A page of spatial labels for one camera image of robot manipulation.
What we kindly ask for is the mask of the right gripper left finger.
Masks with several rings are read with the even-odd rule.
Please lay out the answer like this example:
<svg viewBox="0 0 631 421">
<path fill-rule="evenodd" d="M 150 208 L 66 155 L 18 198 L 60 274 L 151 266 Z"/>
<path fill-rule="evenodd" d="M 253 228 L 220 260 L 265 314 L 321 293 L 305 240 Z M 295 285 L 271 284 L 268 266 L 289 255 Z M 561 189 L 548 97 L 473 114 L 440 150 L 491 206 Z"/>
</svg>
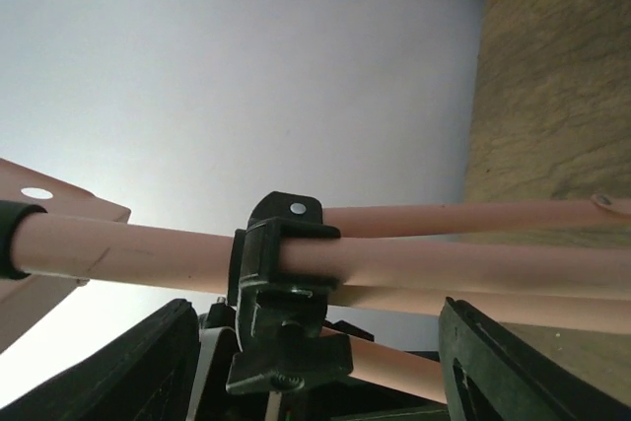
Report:
<svg viewBox="0 0 631 421">
<path fill-rule="evenodd" d="M 184 420 L 199 352 L 197 313 L 175 299 L 3 407 L 1 418 Z"/>
</svg>

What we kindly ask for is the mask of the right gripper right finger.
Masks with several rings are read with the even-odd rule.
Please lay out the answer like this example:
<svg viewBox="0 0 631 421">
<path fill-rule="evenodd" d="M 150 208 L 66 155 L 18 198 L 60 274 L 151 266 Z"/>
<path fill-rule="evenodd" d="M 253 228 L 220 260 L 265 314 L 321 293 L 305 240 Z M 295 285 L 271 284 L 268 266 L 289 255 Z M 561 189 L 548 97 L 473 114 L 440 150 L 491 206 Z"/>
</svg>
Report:
<svg viewBox="0 0 631 421">
<path fill-rule="evenodd" d="M 439 354 L 453 420 L 628 420 L 630 406 L 562 369 L 470 303 L 447 298 Z"/>
</svg>

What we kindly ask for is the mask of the pink music stand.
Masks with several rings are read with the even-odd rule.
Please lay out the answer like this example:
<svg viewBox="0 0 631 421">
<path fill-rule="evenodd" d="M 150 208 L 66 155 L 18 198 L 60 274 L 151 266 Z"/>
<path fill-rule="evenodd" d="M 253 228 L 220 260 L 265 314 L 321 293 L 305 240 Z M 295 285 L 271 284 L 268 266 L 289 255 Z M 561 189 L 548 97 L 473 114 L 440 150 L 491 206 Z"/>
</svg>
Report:
<svg viewBox="0 0 631 421">
<path fill-rule="evenodd" d="M 24 207 L 1 233 L 3 347 L 87 280 L 227 290 L 231 237 L 133 225 L 128 208 L 10 161 L 1 164 L 1 199 Z M 504 322 L 630 329 L 628 249 L 439 241 L 442 234 L 625 224 L 626 199 L 324 209 L 296 198 L 284 212 L 339 230 L 337 239 L 293 238 L 280 247 L 282 269 L 338 281 L 336 306 L 434 315 L 455 297 Z"/>
</svg>

